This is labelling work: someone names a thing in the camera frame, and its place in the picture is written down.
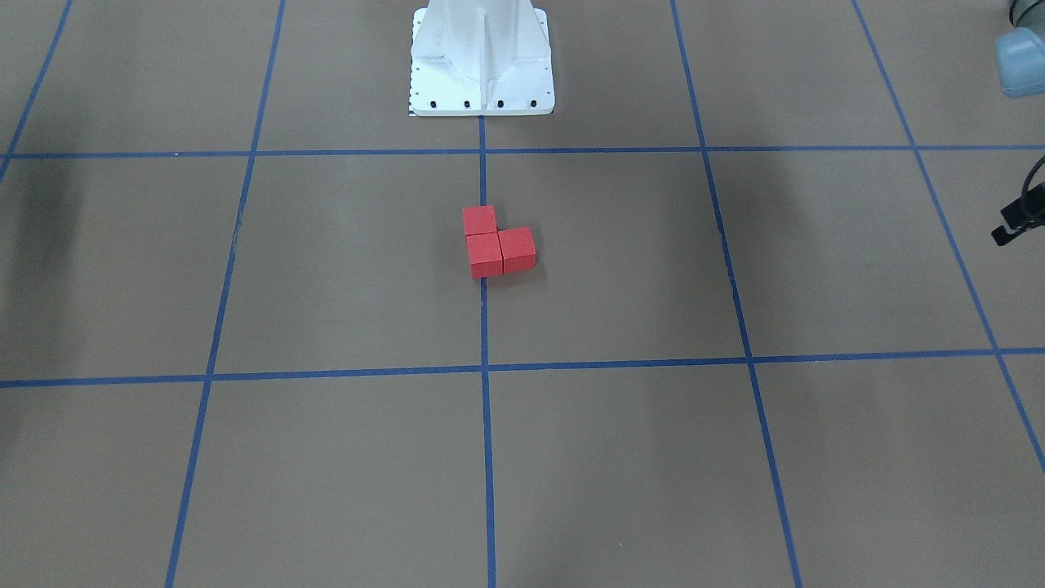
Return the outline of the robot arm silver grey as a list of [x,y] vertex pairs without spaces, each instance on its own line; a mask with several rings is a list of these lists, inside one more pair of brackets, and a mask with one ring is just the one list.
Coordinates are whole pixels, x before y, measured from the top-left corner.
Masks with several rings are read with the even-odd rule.
[[1004,96],[1023,98],[1044,92],[1044,2],[1011,1],[1012,29],[995,41],[999,83]]

